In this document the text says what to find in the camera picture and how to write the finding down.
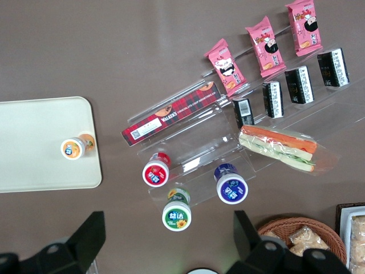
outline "barcode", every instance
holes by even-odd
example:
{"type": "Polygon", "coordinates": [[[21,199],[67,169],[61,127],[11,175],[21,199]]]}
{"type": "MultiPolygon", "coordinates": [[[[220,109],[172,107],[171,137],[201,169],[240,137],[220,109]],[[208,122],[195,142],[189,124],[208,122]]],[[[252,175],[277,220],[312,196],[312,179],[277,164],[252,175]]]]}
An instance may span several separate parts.
{"type": "Polygon", "coordinates": [[[132,137],[133,137],[134,140],[137,140],[139,137],[141,137],[138,130],[132,131],[131,134],[132,134],[132,137]]]}
{"type": "Polygon", "coordinates": [[[248,116],[251,115],[251,111],[250,111],[250,106],[249,106],[249,101],[248,100],[243,100],[238,102],[238,106],[240,107],[240,113],[241,116],[248,116]]]}

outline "black snack package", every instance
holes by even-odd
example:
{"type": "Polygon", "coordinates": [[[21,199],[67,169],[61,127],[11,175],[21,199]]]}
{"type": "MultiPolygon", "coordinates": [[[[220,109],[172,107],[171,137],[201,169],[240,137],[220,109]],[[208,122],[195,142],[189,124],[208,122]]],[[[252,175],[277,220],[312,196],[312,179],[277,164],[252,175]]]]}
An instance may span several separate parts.
{"type": "Polygon", "coordinates": [[[349,84],[342,48],[318,54],[317,60],[325,86],[342,87],[349,84]]]}
{"type": "Polygon", "coordinates": [[[314,101],[307,66],[285,71],[285,78],[293,103],[306,104],[314,101]]]}
{"type": "Polygon", "coordinates": [[[262,93],[266,115],[271,118],[283,117],[284,106],[280,83],[277,81],[264,82],[262,93]]]}
{"type": "Polygon", "coordinates": [[[249,99],[233,98],[232,103],[239,129],[241,129],[244,124],[255,124],[249,99]]]}

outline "pink snack package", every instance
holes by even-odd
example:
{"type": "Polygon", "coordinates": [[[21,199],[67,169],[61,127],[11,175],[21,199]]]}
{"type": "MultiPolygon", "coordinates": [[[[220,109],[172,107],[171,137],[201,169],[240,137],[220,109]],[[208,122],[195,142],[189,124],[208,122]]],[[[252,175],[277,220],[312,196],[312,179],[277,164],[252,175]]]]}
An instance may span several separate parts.
{"type": "Polygon", "coordinates": [[[313,0],[296,0],[286,5],[298,56],[321,49],[321,38],[315,16],[313,0]]]}
{"type": "Polygon", "coordinates": [[[226,40],[220,39],[204,56],[208,57],[215,67],[228,96],[232,96],[238,88],[246,83],[246,78],[240,72],[231,56],[226,40]]]}
{"type": "Polygon", "coordinates": [[[286,69],[276,44],[273,28],[267,16],[254,27],[247,27],[255,51],[262,77],[286,69]]]}

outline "plastic wrap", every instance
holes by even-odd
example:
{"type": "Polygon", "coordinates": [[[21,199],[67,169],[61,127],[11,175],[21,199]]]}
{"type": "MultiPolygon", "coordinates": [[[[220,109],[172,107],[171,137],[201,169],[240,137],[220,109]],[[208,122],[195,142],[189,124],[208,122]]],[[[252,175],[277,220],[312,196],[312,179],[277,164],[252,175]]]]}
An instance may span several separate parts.
{"type": "Polygon", "coordinates": [[[305,250],[309,248],[330,249],[329,246],[312,229],[304,225],[296,233],[289,236],[294,244],[290,249],[297,256],[303,256],[305,250]]]}
{"type": "Polygon", "coordinates": [[[338,162],[337,155],[297,132],[243,125],[239,139],[242,146],[253,152],[312,175],[323,174],[338,162]]]}
{"type": "Polygon", "coordinates": [[[350,271],[365,273],[365,216],[351,221],[350,271]]]}

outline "sandwich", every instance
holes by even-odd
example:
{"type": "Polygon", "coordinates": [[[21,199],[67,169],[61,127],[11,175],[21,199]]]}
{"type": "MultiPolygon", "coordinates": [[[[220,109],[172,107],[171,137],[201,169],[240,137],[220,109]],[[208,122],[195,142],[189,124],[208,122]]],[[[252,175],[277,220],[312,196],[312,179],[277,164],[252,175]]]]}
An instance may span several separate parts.
{"type": "Polygon", "coordinates": [[[313,172],[317,143],[307,135],[268,127],[243,125],[240,144],[301,171],[313,172]]]}

